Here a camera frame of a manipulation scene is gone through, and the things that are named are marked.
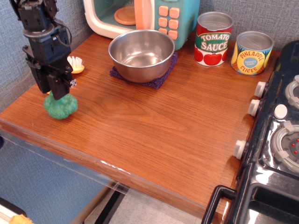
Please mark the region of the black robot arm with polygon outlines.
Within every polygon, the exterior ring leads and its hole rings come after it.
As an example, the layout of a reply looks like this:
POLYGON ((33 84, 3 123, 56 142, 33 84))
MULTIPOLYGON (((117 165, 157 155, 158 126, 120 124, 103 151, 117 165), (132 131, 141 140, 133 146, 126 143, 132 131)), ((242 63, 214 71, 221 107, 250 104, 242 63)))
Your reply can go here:
POLYGON ((56 19, 55 0, 12 0, 11 5, 22 22, 29 45, 22 50, 32 75, 42 93, 52 92, 60 100, 76 84, 67 60, 71 53, 71 33, 56 19))

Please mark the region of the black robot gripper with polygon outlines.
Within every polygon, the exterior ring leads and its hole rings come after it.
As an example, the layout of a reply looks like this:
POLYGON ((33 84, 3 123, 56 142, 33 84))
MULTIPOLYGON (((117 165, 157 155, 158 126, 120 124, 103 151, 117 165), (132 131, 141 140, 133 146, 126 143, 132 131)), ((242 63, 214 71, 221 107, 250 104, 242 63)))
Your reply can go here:
POLYGON ((23 34, 30 44, 23 50, 39 90, 51 91, 54 99, 60 100, 77 85, 67 61, 71 52, 68 28, 63 24, 50 24, 39 31, 23 29, 23 34))

